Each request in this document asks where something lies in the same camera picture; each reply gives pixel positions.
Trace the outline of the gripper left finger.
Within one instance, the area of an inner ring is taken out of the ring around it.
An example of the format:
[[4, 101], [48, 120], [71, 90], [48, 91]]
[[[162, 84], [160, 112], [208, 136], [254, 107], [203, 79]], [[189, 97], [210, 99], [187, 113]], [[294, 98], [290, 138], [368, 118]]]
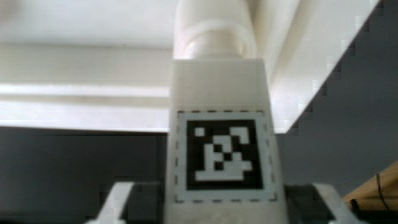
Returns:
[[93, 188], [95, 208], [82, 224], [162, 224], [159, 181], [114, 181]]

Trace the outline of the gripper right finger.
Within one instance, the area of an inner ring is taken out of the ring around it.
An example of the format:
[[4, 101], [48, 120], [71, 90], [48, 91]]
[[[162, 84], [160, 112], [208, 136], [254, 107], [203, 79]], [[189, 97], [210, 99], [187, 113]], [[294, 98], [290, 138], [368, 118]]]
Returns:
[[286, 185], [290, 224], [368, 224], [354, 215], [329, 184]]

